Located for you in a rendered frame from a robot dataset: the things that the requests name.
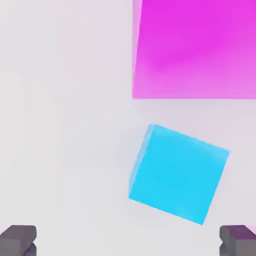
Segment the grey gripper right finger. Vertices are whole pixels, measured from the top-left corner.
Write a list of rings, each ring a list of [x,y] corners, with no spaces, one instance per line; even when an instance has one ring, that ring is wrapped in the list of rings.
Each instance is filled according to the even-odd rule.
[[[219,256],[256,256],[256,234],[245,225],[222,225],[219,238]]]

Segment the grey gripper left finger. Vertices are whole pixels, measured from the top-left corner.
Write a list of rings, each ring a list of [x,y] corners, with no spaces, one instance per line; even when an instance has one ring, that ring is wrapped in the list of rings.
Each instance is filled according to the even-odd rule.
[[[37,256],[34,225],[11,225],[0,234],[0,256]]]

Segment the small cyan cube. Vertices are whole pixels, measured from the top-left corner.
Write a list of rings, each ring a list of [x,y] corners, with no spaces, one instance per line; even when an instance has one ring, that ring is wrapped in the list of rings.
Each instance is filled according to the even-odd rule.
[[[134,163],[128,197],[202,225],[229,150],[150,124]]]

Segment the large magenta box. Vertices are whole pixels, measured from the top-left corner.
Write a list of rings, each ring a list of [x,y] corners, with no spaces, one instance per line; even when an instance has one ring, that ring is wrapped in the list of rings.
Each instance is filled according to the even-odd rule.
[[[256,99],[256,0],[132,0],[134,99]]]

